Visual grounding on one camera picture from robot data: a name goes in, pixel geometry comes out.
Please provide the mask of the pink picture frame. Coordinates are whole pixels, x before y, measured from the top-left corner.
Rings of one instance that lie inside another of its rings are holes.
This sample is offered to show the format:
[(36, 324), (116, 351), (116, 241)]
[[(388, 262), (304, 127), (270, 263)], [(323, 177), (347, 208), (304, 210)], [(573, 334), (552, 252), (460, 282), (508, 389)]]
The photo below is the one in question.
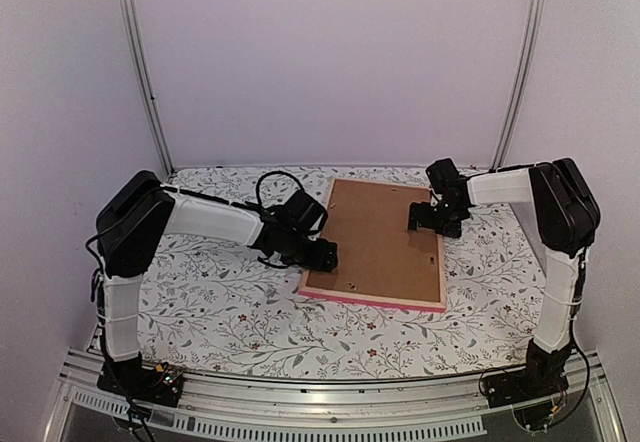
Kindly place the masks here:
[(320, 236), (337, 244), (330, 273), (307, 271), (306, 297), (382, 308), (443, 313), (447, 297), (444, 240), (432, 230), (408, 229), (413, 202), (429, 202), (425, 186), (335, 178), (329, 218)]

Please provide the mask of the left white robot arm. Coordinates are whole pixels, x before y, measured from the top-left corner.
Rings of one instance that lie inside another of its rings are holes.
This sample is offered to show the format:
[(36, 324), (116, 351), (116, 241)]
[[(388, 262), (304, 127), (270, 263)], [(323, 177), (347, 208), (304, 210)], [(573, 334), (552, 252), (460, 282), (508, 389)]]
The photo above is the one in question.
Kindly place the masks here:
[(328, 218), (302, 185), (285, 202), (268, 206), (260, 196), (232, 202), (164, 184), (147, 170), (135, 174), (99, 212), (96, 233), (85, 244), (98, 264), (92, 297), (111, 381), (128, 396), (148, 388), (138, 342), (139, 295), (164, 237), (232, 242), (260, 252), (264, 265), (278, 256), (278, 269), (331, 273), (338, 248), (319, 235)]

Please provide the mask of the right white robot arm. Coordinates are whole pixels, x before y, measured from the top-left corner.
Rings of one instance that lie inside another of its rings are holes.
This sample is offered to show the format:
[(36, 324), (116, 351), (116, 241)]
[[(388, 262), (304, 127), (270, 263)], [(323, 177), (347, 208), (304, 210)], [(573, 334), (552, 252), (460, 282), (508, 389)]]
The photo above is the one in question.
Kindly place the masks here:
[(537, 398), (576, 348), (573, 321), (582, 303), (586, 264), (601, 211), (576, 162), (561, 158), (464, 176), (449, 158), (426, 169), (433, 201), (412, 202), (407, 229), (458, 239), (462, 222), (479, 206), (529, 204), (546, 257), (541, 318), (526, 354), (517, 389)]

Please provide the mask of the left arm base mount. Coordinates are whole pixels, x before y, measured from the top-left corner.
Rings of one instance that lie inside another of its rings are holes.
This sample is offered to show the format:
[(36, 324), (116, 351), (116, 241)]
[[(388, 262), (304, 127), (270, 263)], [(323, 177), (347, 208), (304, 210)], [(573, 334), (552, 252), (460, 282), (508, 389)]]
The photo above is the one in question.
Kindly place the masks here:
[(180, 370), (167, 363), (145, 368), (140, 358), (123, 362), (105, 361), (97, 388), (133, 401), (176, 408), (184, 386)]

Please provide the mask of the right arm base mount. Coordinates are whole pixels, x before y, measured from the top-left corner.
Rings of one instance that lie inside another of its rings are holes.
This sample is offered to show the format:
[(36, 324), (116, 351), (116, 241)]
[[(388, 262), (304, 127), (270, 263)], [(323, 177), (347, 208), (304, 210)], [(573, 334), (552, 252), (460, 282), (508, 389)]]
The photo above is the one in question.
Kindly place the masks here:
[(512, 416), (526, 432), (550, 430), (562, 423), (570, 412), (563, 414), (569, 384), (565, 365), (527, 365), (517, 370), (487, 369), (478, 381), (479, 392), (490, 408), (517, 406)]

